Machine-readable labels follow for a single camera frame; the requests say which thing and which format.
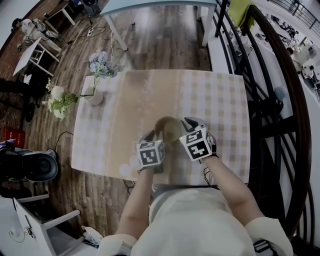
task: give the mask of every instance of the white cloth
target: white cloth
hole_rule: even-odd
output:
[[[127,234],[105,237],[97,256],[255,256],[273,255],[272,250],[293,255],[277,219],[260,217],[244,227],[213,188],[168,191],[152,203],[149,220],[138,241]],[[254,247],[257,241],[270,245],[271,254],[256,252],[264,247]]]
[[[304,69],[302,70],[302,73],[303,73],[303,76],[304,76],[305,78],[310,78],[310,79],[311,79],[311,78],[314,76],[314,71],[311,70],[309,66],[307,66],[306,68],[304,68]]]
[[[35,18],[33,22],[36,24],[36,29],[41,33],[45,34],[48,38],[58,38],[58,34],[47,28],[46,24],[44,24],[40,19]]]
[[[26,18],[22,21],[21,30],[26,36],[30,37],[35,29],[35,25],[30,19]]]
[[[40,41],[40,43],[53,55],[58,55],[61,53],[61,48],[57,46],[53,41],[51,41],[48,37],[46,37],[43,33],[37,30],[36,26],[30,19],[26,18],[22,21],[21,30],[33,41],[41,38],[42,40]]]

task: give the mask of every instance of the black metal railing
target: black metal railing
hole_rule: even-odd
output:
[[[277,218],[279,218],[283,226],[283,229],[288,235],[288,237],[292,238],[297,228],[299,229],[299,221],[303,214],[303,238],[307,240],[307,212],[305,202],[307,194],[309,193],[311,223],[313,223],[313,227],[311,227],[310,243],[312,242],[313,244],[314,210],[312,209],[313,200],[311,200],[312,192],[309,183],[311,171],[311,129],[307,103],[298,74],[288,52],[286,51],[284,44],[282,43],[276,31],[273,29],[272,25],[268,22],[268,20],[256,6],[251,5],[247,12],[247,18],[254,18],[254,20],[257,22],[257,24],[260,26],[260,29],[266,36],[267,41],[270,43],[270,46],[281,68],[289,93],[293,116],[290,116],[288,118],[282,118],[282,116],[277,111],[278,103],[267,66],[262,57],[260,49],[255,41],[254,36],[251,34],[248,27],[245,26],[242,29],[242,34],[248,36],[252,44],[253,51],[257,56],[265,80],[267,92],[263,91],[262,88],[256,83],[241,38],[230,17],[228,16],[228,13],[226,12],[226,5],[230,4],[229,0],[223,0],[222,2],[218,1],[218,4],[220,6],[220,11],[217,8],[215,9],[215,13],[219,17],[218,22],[215,22],[217,23],[215,36],[221,37],[221,33],[219,32],[222,27],[230,47],[230,56],[233,58],[234,74],[243,76],[247,92],[253,98],[252,106],[254,108],[255,115],[254,118],[250,119],[250,126],[254,126],[255,135],[253,135],[252,130],[251,144],[255,144],[255,149],[262,149],[263,145],[266,144],[266,138],[273,137],[274,139],[274,157],[272,164],[274,170],[267,171],[274,171],[274,176],[272,177],[275,180],[275,189],[277,191],[277,197],[279,197],[276,199],[279,202],[276,205],[278,208]],[[227,31],[226,26],[223,22],[223,17],[226,18],[227,22],[230,25],[230,28],[234,34],[234,37],[241,51],[242,59],[239,59],[236,55],[235,48],[231,43],[229,31]],[[266,123],[266,125],[264,126],[262,126],[263,119]],[[293,145],[293,149],[289,146],[287,135],[291,141],[291,144]],[[286,215],[280,186],[282,159],[285,163],[286,171],[288,172],[289,180],[292,186],[291,200]],[[260,184],[263,183],[263,175],[265,175],[264,166],[266,165],[266,163],[264,162],[264,160],[265,154],[263,150],[261,150],[259,154],[259,160],[257,161],[257,165],[260,168]],[[255,194],[258,204],[261,199],[260,193],[261,186],[258,188],[257,193]]]
[[[319,20],[298,0],[267,0],[272,2],[292,16],[302,21],[310,30],[320,37],[320,22]]]

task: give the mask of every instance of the white table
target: white table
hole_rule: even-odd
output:
[[[57,62],[60,62],[50,51],[48,51],[46,48],[42,46],[40,43],[41,38],[39,38],[37,41],[35,41],[32,45],[30,45],[21,55],[20,60],[18,64],[15,67],[15,70],[13,72],[13,77],[20,72],[22,69],[24,69],[28,63],[32,63],[36,65],[39,69],[46,72],[50,76],[54,76],[52,73],[50,73],[48,70],[40,66],[40,61],[44,55],[44,53],[48,53],[52,58],[54,58]]]
[[[289,40],[291,39],[291,36],[287,33],[287,31],[282,29],[277,23],[274,23],[273,21],[271,21],[270,24],[272,25],[272,27],[274,28],[275,32],[278,35],[283,36],[284,38]]]
[[[179,5],[198,6],[198,10],[200,9],[199,7],[209,7],[202,41],[202,46],[205,47],[208,43],[208,36],[212,25],[212,19],[214,16],[215,7],[217,6],[216,0],[109,0],[109,2],[103,8],[100,14],[105,17],[106,21],[108,22],[110,28],[114,33],[115,38],[121,45],[122,49],[126,51],[128,47],[123,38],[120,36],[120,33],[118,32],[114,24],[114,21],[111,18],[112,14],[143,7]]]
[[[70,21],[72,26],[76,25],[75,21],[70,17],[70,15],[66,11],[66,7],[68,7],[68,6],[69,6],[69,2],[68,1],[63,1],[62,3],[60,3],[58,6],[56,6],[52,10],[52,12],[49,14],[49,18],[47,18],[44,21],[50,27],[50,29],[53,30],[54,32],[56,32],[57,34],[58,34],[58,31],[54,28],[54,26],[51,25],[51,23],[49,22],[49,19],[51,19],[53,16],[57,15],[60,12],[62,12],[64,14],[64,16]]]
[[[93,85],[85,79],[82,94]],[[243,77],[198,70],[135,70],[101,79],[104,100],[78,103],[71,167],[118,179],[136,180],[140,168],[136,144],[157,121],[171,116],[204,120],[217,140],[217,154],[247,183],[250,168],[250,125]],[[191,162],[179,141],[165,145],[163,173],[155,184],[206,185],[206,165]],[[208,179],[214,184],[213,177]]]

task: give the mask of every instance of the blue hydrangea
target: blue hydrangea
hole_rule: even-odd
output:
[[[106,51],[100,52],[98,62],[102,65],[108,62],[108,53]]]
[[[99,67],[100,67],[100,63],[99,62],[93,62],[93,63],[90,64],[90,71],[92,73],[95,73],[95,72],[97,72]]]
[[[92,55],[89,57],[89,62],[90,62],[90,63],[97,62],[97,61],[98,61],[98,58],[99,58],[99,54],[98,54],[97,52],[95,52],[94,54],[92,54]]]

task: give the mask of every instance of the white chair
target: white chair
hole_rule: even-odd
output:
[[[23,199],[13,199],[13,203],[18,214],[20,223],[22,225],[22,229],[25,232],[29,229],[31,232],[28,236],[32,237],[35,244],[37,244],[44,256],[64,256],[69,253],[71,250],[76,248],[78,245],[82,243],[84,237],[80,237],[79,239],[74,239],[69,237],[68,235],[59,231],[57,228],[54,228],[56,225],[61,224],[77,215],[80,214],[79,210],[74,210],[66,215],[63,215],[59,218],[50,220],[48,222],[41,223],[39,219],[37,219],[32,213],[30,213],[26,208],[23,207],[23,203],[42,200],[49,198],[48,194],[33,196]],[[57,246],[53,246],[51,241],[51,235],[53,233],[53,229],[55,234],[60,232],[58,237],[62,237],[65,241],[68,241],[64,246],[62,244]]]

